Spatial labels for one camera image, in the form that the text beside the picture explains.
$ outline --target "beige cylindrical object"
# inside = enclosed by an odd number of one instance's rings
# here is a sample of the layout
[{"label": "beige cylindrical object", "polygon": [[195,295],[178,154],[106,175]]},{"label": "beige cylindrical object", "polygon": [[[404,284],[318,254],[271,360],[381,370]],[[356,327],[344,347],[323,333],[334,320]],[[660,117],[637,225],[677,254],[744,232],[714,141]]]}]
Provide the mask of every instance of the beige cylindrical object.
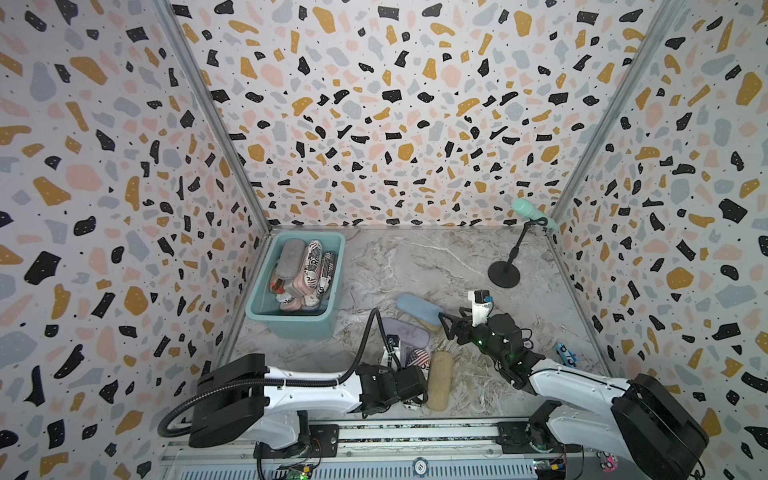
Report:
[{"label": "beige cylindrical object", "polygon": [[429,361],[427,408],[442,412],[448,408],[453,381],[453,357],[448,352],[436,352]]}]

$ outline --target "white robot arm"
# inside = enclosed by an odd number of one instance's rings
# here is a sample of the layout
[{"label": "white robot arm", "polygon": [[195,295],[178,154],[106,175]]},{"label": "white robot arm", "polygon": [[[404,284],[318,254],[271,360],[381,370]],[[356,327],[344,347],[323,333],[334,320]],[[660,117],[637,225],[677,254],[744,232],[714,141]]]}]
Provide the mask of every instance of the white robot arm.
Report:
[{"label": "white robot arm", "polygon": [[534,447],[576,444],[611,452],[653,480],[684,480],[700,465],[709,437],[655,378],[613,379],[560,365],[526,349],[508,314],[477,324],[469,309],[459,310],[459,317],[439,314],[449,340],[474,343],[516,389],[559,400],[548,400],[529,419]]},{"label": "white robot arm", "polygon": [[[421,402],[420,396],[425,401],[427,385],[418,366],[401,368],[396,356],[397,369],[360,363],[374,319],[384,336],[379,311],[373,309],[358,353],[346,372],[290,372],[268,367],[263,354],[251,353],[202,375],[197,394],[165,415],[157,433],[165,438],[189,435],[189,445],[194,448],[244,437],[283,449],[295,443],[300,434],[298,411],[360,412],[365,418],[397,402]],[[382,340],[393,354],[386,338]],[[193,407],[190,426],[170,427]]]}]

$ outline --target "gray marble surface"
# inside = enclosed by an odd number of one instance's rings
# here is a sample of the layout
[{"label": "gray marble surface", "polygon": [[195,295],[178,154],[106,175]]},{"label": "gray marble surface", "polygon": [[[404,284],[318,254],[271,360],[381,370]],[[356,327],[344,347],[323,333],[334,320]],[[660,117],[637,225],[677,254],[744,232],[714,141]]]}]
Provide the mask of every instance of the gray marble surface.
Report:
[{"label": "gray marble surface", "polygon": [[[554,345],[564,342],[578,356],[580,369],[602,372],[542,234],[531,231],[526,235],[515,261],[521,281],[506,290],[493,285],[486,271],[494,261],[507,258],[521,232],[519,227],[343,232],[347,241],[343,289],[333,338],[311,342],[280,339],[263,324],[246,319],[233,358],[259,352],[266,354],[268,365],[293,371],[343,371],[354,358],[373,307],[378,307],[382,316],[418,325],[396,308],[399,294],[412,293],[458,315],[460,306],[470,306],[467,291],[483,288],[491,291],[497,310],[512,315],[520,327],[533,330],[535,351],[559,361]],[[448,409],[414,411],[397,405],[377,418],[528,416],[545,400],[512,388],[472,344],[458,346],[445,339],[443,332],[430,333],[428,350],[448,351],[455,360]],[[382,340],[372,329],[363,362],[378,363],[382,353]],[[351,418],[318,411],[310,416]]]}]

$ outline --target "terrazzo wallpaper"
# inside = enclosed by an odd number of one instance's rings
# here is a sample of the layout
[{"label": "terrazzo wallpaper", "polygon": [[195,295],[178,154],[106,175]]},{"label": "terrazzo wallpaper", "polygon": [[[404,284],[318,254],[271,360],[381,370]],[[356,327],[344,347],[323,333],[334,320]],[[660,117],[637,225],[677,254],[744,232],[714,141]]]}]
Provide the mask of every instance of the terrazzo wallpaper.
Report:
[{"label": "terrazzo wallpaper", "polygon": [[661,1],[171,0],[273,225],[558,199]]},{"label": "terrazzo wallpaper", "polygon": [[620,376],[710,435],[707,478],[766,478],[768,2],[689,2],[556,236]]},{"label": "terrazzo wallpaper", "polygon": [[0,5],[0,478],[153,478],[258,239],[141,0]]}]

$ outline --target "storage bin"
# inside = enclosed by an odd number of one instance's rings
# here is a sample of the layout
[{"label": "storage bin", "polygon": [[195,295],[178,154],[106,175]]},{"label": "storage bin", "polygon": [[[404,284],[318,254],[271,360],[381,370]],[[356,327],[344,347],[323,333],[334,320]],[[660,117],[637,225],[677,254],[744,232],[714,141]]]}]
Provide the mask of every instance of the storage bin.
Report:
[{"label": "storage bin", "polygon": [[[277,265],[283,246],[293,238],[304,240],[305,243],[319,240],[323,245],[324,253],[336,254],[336,269],[333,273],[330,293],[326,294],[328,306],[324,310],[321,304],[314,312],[299,311],[284,314],[280,311],[275,295],[270,293],[272,270]],[[259,276],[253,285],[245,309],[246,316],[251,320],[264,322],[281,339],[323,340],[333,336],[333,330],[336,328],[336,314],[339,310],[345,244],[346,239],[338,232],[291,230],[278,233],[272,240]]]}]

